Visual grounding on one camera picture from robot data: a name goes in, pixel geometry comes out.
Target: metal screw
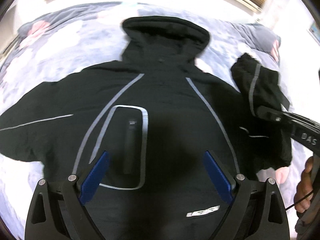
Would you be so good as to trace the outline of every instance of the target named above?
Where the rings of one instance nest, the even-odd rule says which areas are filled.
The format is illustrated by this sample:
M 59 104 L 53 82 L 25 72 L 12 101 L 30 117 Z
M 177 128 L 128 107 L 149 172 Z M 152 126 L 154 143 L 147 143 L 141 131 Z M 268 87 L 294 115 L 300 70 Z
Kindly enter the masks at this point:
M 236 178 L 239 180 L 244 180 L 245 177 L 242 174 L 237 174 Z
M 269 178 L 269 179 L 268 179 L 268 182 L 269 182 L 270 184 L 272 184 L 272 185 L 276 183 L 276 181 L 275 181 L 273 178 Z
M 44 185 L 44 184 L 45 184 L 45 179 L 39 180 L 38 184 L 39 184 L 40 186 Z
M 77 176 L 74 175 L 74 174 L 72 174 L 72 175 L 70 175 L 70 176 L 68 177 L 68 180 L 69 180 L 69 181 L 74 181 L 76 178 L 77 178 Z

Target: bed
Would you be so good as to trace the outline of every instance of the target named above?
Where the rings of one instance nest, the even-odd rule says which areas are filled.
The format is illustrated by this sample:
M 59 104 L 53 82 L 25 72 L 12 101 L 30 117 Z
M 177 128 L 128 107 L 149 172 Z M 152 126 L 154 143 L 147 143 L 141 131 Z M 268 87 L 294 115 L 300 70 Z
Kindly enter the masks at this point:
M 196 65 L 237 90 L 230 68 L 245 52 L 265 67 L 279 71 L 281 39 L 260 24 L 230 23 L 142 3 L 82 4 L 43 15 L 20 27 L 15 48 L 0 66 L 0 114 L 41 82 L 59 81 L 91 65 L 121 60 L 122 50 L 128 44 L 121 22 L 129 17 L 151 15 L 179 17 L 208 30 L 210 44 L 196 59 Z M 279 86 L 290 100 L 283 81 Z M 305 149 L 294 141 L 292 151 L 289 176 L 280 184 L 285 206 L 293 203 L 306 159 Z M 43 176 L 43 165 L 23 163 L 3 155 L 0 163 L 0 216 L 17 239 L 24 239 L 28 207 Z M 267 170 L 259 174 L 262 181 L 268 177 L 275 178 L 275 172 Z M 290 210 L 288 217 L 292 218 L 293 226 L 294 216 L 294 210 Z

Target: black hood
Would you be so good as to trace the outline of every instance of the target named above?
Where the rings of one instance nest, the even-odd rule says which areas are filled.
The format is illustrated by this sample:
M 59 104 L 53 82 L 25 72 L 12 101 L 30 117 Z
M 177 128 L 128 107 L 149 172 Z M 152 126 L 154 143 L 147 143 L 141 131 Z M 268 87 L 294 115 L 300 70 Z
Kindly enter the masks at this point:
M 208 31 L 176 17 L 133 17 L 126 19 L 122 27 L 131 39 L 123 61 L 148 67 L 156 62 L 167 66 L 194 64 L 210 40 Z

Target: blue gripper pad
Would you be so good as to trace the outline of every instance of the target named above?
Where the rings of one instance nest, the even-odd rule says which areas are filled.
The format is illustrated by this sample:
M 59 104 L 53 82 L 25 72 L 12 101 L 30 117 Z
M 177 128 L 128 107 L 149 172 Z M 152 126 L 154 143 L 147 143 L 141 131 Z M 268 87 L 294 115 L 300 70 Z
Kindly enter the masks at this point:
M 203 164 L 220 198 L 230 205 L 234 199 L 236 181 L 212 151 L 205 152 Z
M 88 176 L 81 184 L 79 201 L 83 206 L 85 205 L 85 203 L 90 201 L 96 193 L 100 181 L 105 176 L 106 171 L 109 167 L 109 162 L 109 153 L 104 151 L 99 160 L 93 166 L 92 170 L 89 172 Z

